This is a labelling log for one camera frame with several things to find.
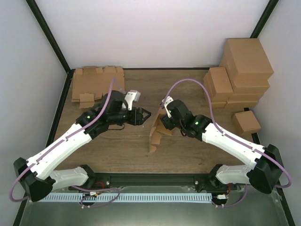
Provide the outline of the brown cardboard box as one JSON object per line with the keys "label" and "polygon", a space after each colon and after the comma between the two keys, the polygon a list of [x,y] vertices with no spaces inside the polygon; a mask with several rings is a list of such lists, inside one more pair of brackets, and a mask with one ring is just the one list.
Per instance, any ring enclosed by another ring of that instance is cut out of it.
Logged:
{"label": "brown cardboard box", "polygon": [[165,108],[159,108],[150,130],[149,153],[153,153],[156,151],[157,146],[160,144],[163,134],[171,136],[174,133],[174,130],[166,129],[162,121],[160,120],[160,118],[163,117],[165,114],[166,114]]}

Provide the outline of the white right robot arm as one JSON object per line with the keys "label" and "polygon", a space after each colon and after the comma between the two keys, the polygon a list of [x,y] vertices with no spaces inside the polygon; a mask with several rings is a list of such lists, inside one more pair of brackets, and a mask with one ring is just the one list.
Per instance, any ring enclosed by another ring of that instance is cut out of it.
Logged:
{"label": "white right robot arm", "polygon": [[162,105],[166,114],[161,121],[166,129],[178,128],[184,137],[214,145],[243,163],[237,166],[217,165],[215,174],[209,177],[213,189],[219,190],[225,184],[247,184],[270,194],[276,188],[283,172],[283,162],[276,146],[252,143],[214,124],[204,115],[193,115],[179,99],[168,97]]}

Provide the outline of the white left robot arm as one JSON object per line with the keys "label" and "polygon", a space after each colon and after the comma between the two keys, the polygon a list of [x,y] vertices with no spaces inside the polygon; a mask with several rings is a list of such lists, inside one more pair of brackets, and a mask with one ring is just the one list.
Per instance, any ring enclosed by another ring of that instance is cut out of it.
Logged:
{"label": "white left robot arm", "polygon": [[136,90],[126,94],[113,90],[78,117],[61,137],[43,151],[27,160],[18,158],[14,168],[28,198],[37,202],[54,190],[70,186],[77,186],[80,190],[93,189],[96,175],[89,166],[80,165],[68,170],[56,170],[56,167],[83,145],[108,131],[111,125],[144,124],[151,113],[132,106],[139,97]]}

